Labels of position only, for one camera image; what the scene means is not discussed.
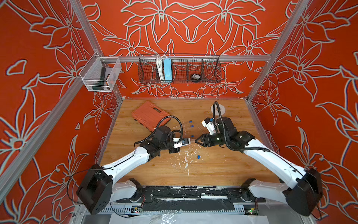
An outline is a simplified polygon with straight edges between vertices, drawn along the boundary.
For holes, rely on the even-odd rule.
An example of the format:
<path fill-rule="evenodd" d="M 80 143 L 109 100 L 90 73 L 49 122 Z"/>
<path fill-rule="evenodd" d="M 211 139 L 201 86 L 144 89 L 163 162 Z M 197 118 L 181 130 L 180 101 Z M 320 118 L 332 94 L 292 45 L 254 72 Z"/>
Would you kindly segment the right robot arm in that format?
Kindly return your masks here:
<path fill-rule="evenodd" d="M 249 132 L 237 131 L 228 117 L 205 118 L 202 125 L 208 133 L 197 138 L 197 144 L 203 147 L 226 145 L 232 151 L 255 159 L 282 180 L 282 183 L 269 183 L 248 179 L 241 186 L 246 191 L 247 200 L 265 198 L 282 202 L 306 217 L 318 206 L 323 197 L 323 187 L 317 170 L 300 167 L 270 150 Z"/>

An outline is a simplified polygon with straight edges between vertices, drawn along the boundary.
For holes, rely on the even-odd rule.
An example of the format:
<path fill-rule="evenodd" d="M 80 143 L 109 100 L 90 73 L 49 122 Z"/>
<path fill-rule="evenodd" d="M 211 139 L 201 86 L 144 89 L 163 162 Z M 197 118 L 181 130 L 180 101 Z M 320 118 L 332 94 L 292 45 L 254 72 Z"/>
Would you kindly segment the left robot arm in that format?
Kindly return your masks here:
<path fill-rule="evenodd" d="M 105 166 L 93 165 L 77 189 L 77 196 L 91 215 L 101 212 L 111 202 L 140 198 L 141 185 L 134 179 L 121 183 L 125 175 L 135 168 L 160 156 L 161 151 L 178 153 L 182 146 L 191 143 L 189 138 L 175 137 L 175 130 L 167 126 L 155 129 L 130 154 Z"/>

